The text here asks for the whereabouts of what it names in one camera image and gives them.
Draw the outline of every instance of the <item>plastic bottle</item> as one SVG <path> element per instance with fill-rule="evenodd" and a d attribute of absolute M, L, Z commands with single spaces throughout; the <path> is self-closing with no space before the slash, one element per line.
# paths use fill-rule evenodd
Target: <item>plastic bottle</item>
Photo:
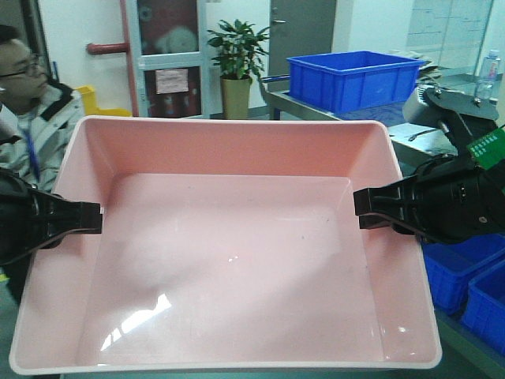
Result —
<path fill-rule="evenodd" d="M 481 74 L 475 87 L 475 97 L 479 99 L 489 99 L 492 93 L 492 86 L 495 84 L 498 74 L 499 62 L 498 50 L 490 50 L 484 58 L 481 67 Z"/>

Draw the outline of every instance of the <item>blue storage bin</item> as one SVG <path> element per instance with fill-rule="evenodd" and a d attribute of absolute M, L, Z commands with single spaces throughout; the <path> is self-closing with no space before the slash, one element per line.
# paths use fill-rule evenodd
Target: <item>blue storage bin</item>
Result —
<path fill-rule="evenodd" d="M 505 261 L 470 281 L 462 323 L 505 355 Z"/>
<path fill-rule="evenodd" d="M 468 282 L 505 257 L 505 237 L 479 235 L 454 245 L 422 244 L 433 303 L 447 314 L 468 297 Z"/>
<path fill-rule="evenodd" d="M 290 95 L 336 114 L 407 100 L 424 63 L 371 51 L 287 60 Z"/>

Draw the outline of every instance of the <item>green leaves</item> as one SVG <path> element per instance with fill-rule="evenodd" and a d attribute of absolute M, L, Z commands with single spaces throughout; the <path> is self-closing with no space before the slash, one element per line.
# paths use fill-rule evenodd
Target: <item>green leaves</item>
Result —
<path fill-rule="evenodd" d="M 223 32 L 208 30 L 212 38 L 208 44 L 218 49 L 217 56 L 212 58 L 214 66 L 220 66 L 221 76 L 230 79 L 242 79 L 254 74 L 260 78 L 264 65 L 260 56 L 268 53 L 260 45 L 269 39 L 263 28 L 258 33 L 253 31 L 254 24 L 235 20 L 233 24 L 221 20 L 219 28 Z"/>

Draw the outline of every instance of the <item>yellow object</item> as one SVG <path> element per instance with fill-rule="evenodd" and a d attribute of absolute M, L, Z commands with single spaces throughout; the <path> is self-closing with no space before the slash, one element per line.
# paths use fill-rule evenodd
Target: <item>yellow object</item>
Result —
<path fill-rule="evenodd" d="M 76 88 L 80 92 L 82 97 L 82 103 L 84 105 L 84 112 L 86 115 L 98 114 L 104 116 L 126 116 L 131 117 L 132 112 L 124 108 L 110 108 L 102 109 L 98 108 L 96 105 L 96 93 L 95 89 L 91 85 L 83 85 Z"/>

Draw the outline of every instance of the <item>paper notice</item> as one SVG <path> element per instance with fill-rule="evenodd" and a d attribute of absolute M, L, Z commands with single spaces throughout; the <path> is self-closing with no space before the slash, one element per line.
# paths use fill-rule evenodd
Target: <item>paper notice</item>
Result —
<path fill-rule="evenodd" d="M 188 69 L 157 69 L 156 93 L 187 92 Z"/>

